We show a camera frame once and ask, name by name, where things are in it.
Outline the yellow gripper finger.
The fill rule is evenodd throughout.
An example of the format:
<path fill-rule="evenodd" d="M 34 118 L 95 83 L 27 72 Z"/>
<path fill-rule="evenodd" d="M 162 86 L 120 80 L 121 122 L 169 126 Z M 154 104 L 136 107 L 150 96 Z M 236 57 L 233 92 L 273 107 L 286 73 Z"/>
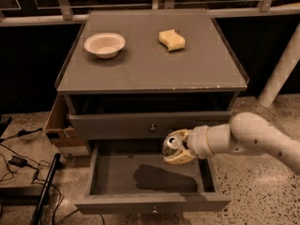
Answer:
<path fill-rule="evenodd" d="M 173 155 L 164 158 L 165 162 L 171 165 L 186 164 L 193 159 L 194 156 L 192 156 L 188 150 L 179 150 L 176 151 Z"/>
<path fill-rule="evenodd" d="M 178 129 L 176 131 L 173 131 L 170 133 L 171 136 L 174 136 L 176 134 L 180 135 L 181 137 L 183 138 L 186 138 L 186 136 L 190 133 L 190 130 L 189 129 Z"/>

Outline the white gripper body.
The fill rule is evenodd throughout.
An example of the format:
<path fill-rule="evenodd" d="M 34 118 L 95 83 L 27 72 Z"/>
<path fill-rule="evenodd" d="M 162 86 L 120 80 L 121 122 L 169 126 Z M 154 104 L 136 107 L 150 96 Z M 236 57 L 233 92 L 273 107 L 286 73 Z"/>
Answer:
<path fill-rule="evenodd" d="M 214 155 L 208 144 L 207 131 L 208 126 L 195 127 L 187 135 L 187 148 L 199 159 L 211 158 Z"/>

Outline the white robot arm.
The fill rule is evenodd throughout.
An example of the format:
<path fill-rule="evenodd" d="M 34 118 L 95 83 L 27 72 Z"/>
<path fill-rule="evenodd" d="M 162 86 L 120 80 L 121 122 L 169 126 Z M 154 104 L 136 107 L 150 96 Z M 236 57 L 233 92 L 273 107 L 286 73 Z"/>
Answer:
<path fill-rule="evenodd" d="M 224 125 L 176 130 L 164 140 L 162 153 L 164 160 L 172 165 L 185 164 L 195 158 L 211 158 L 216 154 L 265 153 L 296 174 L 300 173 L 300 142 L 252 112 L 241 112 Z"/>

